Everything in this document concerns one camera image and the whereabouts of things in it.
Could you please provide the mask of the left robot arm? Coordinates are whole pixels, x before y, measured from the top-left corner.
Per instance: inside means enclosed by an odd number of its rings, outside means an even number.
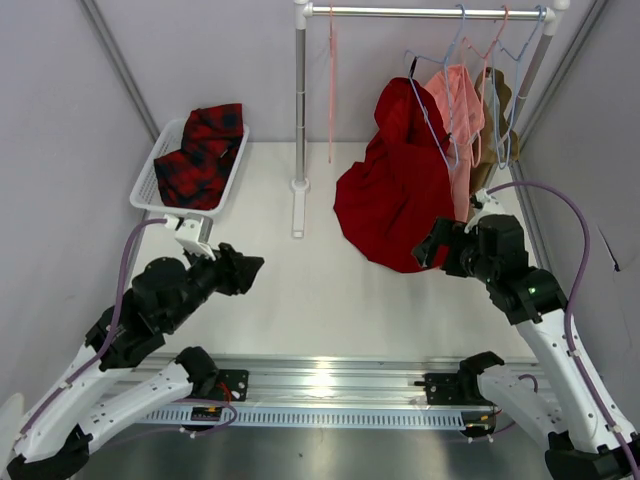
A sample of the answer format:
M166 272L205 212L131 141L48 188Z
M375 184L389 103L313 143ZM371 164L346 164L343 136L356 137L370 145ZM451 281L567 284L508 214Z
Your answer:
M199 401L215 414L246 398L248 374L222 370L201 347L187 347L148 380L105 395L165 343L211 295L247 293L263 267L220 244L210 256L157 258L133 278L120 305L105 310L60 380L28 412L6 471L12 479L69 479L109 440L173 402Z

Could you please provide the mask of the red plaid skirt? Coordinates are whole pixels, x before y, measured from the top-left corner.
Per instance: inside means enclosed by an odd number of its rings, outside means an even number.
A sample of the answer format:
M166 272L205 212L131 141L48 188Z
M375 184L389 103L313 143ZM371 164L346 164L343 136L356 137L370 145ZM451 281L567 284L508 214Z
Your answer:
M183 209L216 208L243 137L240 103L192 111L185 122L180 147L154 160L162 203Z

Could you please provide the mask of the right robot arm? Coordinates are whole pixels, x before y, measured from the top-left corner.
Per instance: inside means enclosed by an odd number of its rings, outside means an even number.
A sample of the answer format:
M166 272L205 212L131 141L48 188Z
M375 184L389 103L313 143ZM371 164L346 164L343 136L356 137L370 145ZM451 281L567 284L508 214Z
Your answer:
M639 433L613 407L579 352L566 297L550 272L530 265L516 217L489 214L473 226L439 218L412 254L423 268L439 265L447 275L483 283L534 353L555 396L547 401L485 352L460 365L456 389L464 401L484 399L501 408L543 448L555 479L638 478Z

